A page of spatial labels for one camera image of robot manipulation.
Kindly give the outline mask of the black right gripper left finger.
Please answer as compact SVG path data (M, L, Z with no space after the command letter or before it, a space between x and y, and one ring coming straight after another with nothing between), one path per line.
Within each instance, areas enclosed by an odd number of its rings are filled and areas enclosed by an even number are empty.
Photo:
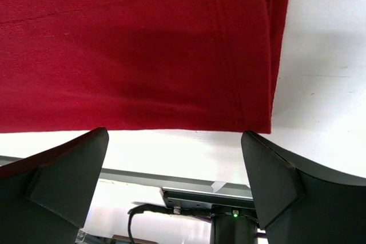
M104 127L1 166L1 243L74 243L109 143Z

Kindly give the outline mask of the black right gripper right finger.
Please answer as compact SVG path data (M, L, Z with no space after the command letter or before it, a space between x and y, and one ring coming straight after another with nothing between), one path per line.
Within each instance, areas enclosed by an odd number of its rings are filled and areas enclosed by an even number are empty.
M331 169L252 131L242 154L269 243L365 243L365 178Z

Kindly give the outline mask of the red t shirt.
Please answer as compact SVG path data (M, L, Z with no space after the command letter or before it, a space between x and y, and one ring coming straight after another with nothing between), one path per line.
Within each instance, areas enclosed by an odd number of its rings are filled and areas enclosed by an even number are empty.
M289 0L1 0L1 132L270 133Z

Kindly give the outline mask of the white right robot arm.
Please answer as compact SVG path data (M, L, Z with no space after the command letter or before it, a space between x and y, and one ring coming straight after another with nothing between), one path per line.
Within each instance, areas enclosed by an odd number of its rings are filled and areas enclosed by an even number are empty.
M214 192L207 181L102 167L99 127L30 157L1 158L1 242L76 243L104 179L157 187L163 205L144 212L211 224L211 243L364 243L365 179L306 159L252 131L241 137L249 185Z

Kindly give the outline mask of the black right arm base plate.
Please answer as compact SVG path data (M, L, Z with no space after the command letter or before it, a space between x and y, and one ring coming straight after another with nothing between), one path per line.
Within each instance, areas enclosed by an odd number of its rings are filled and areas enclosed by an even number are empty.
M221 206L255 211L251 190L246 186L241 189L223 187L216 193L172 187L163 187L161 191L167 207L211 209Z

